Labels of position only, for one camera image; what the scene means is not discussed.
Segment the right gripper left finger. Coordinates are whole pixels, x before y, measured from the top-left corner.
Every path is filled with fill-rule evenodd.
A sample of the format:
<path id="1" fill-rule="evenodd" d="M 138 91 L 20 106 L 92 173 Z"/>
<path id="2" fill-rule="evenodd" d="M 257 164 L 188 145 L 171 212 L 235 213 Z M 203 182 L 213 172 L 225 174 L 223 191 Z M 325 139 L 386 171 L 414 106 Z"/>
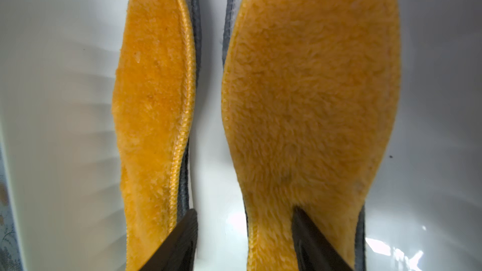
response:
<path id="1" fill-rule="evenodd" d="M 198 217 L 189 209 L 140 271 L 193 271 L 198 241 Z"/>

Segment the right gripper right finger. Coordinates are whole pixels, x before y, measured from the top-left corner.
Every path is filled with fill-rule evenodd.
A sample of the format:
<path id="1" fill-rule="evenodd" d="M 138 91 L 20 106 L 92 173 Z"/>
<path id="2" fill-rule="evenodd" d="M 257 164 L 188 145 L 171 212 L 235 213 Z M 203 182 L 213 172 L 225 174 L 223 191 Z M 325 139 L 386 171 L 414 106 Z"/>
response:
<path id="1" fill-rule="evenodd" d="M 295 207 L 292 239 L 299 271 L 352 271 L 308 214 Z"/>

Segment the grey felt insole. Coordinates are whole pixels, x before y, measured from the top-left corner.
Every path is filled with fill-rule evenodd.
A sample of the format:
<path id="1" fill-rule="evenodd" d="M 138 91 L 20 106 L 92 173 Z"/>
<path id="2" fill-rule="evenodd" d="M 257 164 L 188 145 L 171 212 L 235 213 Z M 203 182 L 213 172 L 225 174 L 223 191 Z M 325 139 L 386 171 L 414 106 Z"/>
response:
<path id="1" fill-rule="evenodd" d="M 195 83 L 197 89 L 198 77 L 202 60 L 202 23 L 200 15 L 199 0 L 186 0 L 190 13 L 190 18 L 193 27 L 194 48 L 196 57 L 196 72 Z M 178 184 L 178 209 L 177 209 L 177 222 L 179 222 L 187 211 L 190 209 L 190 195 L 189 195 L 189 143 L 185 148 L 185 152 L 182 158 L 182 164 L 179 171 L 179 184 Z"/>
<path id="2" fill-rule="evenodd" d="M 225 15 L 225 24 L 223 29 L 222 42 L 222 63 L 225 66 L 225 61 L 228 54 L 230 39 L 233 34 L 235 21 L 240 10 L 242 0 L 227 0 L 227 9 Z M 355 267 L 354 270 L 367 270 L 366 258 L 366 243 L 365 243 L 365 207 L 362 207 L 358 223 L 356 225 L 355 234 Z"/>

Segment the floral table cloth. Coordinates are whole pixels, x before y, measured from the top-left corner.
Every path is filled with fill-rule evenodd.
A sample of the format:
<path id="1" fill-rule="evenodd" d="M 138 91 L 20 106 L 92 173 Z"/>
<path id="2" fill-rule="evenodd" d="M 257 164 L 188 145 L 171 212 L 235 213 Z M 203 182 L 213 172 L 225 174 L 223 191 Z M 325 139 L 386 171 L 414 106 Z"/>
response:
<path id="1" fill-rule="evenodd" d="M 18 246 L 15 222 L 10 205 L 8 184 L 3 157 L 1 156 L 1 270 L 22 271 L 20 248 Z"/>

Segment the white plastic storage box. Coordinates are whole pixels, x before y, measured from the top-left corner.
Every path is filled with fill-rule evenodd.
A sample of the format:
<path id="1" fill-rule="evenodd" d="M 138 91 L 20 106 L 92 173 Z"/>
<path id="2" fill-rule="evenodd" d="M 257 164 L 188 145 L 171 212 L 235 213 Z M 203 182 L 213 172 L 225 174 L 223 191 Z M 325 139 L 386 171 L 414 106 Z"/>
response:
<path id="1" fill-rule="evenodd" d="M 128 0 L 1 0 L 1 156 L 25 270 L 124 270 L 111 99 Z M 221 118 L 227 0 L 200 0 L 196 270 L 244 270 Z M 369 270 L 481 269 L 481 0 L 399 0 L 397 122 L 366 208 Z"/>

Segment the orange insole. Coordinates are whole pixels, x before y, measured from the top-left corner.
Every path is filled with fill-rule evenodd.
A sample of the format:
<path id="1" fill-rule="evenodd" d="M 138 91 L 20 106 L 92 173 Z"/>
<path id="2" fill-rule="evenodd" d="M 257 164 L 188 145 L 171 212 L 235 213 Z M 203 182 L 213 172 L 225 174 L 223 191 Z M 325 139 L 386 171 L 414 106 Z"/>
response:
<path id="1" fill-rule="evenodd" d="M 354 270 L 356 225 L 397 112 L 397 0 L 242 0 L 222 118 L 248 270 L 299 270 L 302 208 Z"/>
<path id="2" fill-rule="evenodd" d="M 189 209 L 196 79 L 187 0 L 129 0 L 112 98 L 127 270 L 140 270 Z"/>

